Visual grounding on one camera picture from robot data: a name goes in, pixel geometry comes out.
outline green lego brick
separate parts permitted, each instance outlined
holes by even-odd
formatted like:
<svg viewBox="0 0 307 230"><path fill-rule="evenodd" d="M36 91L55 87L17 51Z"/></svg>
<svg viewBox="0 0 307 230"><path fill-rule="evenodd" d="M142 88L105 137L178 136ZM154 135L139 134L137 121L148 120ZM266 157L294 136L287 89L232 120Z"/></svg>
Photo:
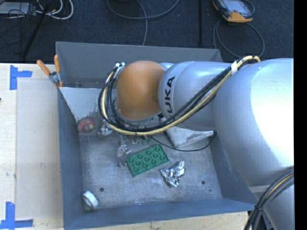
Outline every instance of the green lego brick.
<svg viewBox="0 0 307 230"><path fill-rule="evenodd" d="M168 161L161 145L154 145L132 154L127 158L127 165L133 176L150 170Z"/></svg>

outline black device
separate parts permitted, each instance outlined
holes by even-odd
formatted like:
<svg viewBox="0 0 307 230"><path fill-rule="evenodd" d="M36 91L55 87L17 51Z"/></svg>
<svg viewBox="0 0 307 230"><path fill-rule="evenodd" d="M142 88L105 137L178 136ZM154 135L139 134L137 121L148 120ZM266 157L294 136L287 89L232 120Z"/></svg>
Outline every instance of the black device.
<svg viewBox="0 0 307 230"><path fill-rule="evenodd" d="M213 5L222 17L232 23L246 23L253 20L253 11L250 10L247 0L213 0Z"/></svg>

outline crumpled foil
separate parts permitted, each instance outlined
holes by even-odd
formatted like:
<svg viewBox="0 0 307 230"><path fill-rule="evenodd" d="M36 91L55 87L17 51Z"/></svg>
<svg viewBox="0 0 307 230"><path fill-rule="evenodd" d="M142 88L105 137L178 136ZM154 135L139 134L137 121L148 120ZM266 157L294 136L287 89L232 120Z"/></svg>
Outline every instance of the crumpled foil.
<svg viewBox="0 0 307 230"><path fill-rule="evenodd" d="M172 168L160 170L167 183L171 186L178 187L180 177L184 175L184 161L177 162Z"/></svg>

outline orange handle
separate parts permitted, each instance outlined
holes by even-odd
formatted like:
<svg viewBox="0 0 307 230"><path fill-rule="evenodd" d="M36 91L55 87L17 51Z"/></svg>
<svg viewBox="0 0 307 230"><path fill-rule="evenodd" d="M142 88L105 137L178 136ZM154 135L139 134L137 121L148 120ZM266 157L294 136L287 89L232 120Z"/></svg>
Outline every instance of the orange handle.
<svg viewBox="0 0 307 230"><path fill-rule="evenodd" d="M51 72L47 68L47 66L41 60L38 60L36 63L40 66L40 68L44 71L44 73L46 73L49 76Z"/></svg>
<svg viewBox="0 0 307 230"><path fill-rule="evenodd" d="M59 67L59 57L58 57L58 55L54 56L54 65L56 67L56 72L59 72L60 71L60 67Z"/></svg>

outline aluminum foil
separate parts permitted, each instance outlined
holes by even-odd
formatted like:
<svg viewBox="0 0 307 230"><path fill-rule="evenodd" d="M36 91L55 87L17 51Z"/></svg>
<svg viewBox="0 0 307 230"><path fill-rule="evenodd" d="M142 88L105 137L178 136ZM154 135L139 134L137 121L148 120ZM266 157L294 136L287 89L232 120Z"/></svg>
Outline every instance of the aluminum foil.
<svg viewBox="0 0 307 230"><path fill-rule="evenodd" d="M184 161L177 162L172 168L160 170L162 176L169 185L178 187L181 176L184 175L185 169L183 168Z"/></svg>
<svg viewBox="0 0 307 230"><path fill-rule="evenodd" d="M127 149L126 145L123 145L121 147L118 148L117 150L117 158L118 158L118 165L120 167L123 167L125 165L127 165L126 163L126 159L129 156L129 154L131 153L131 150Z"/></svg>

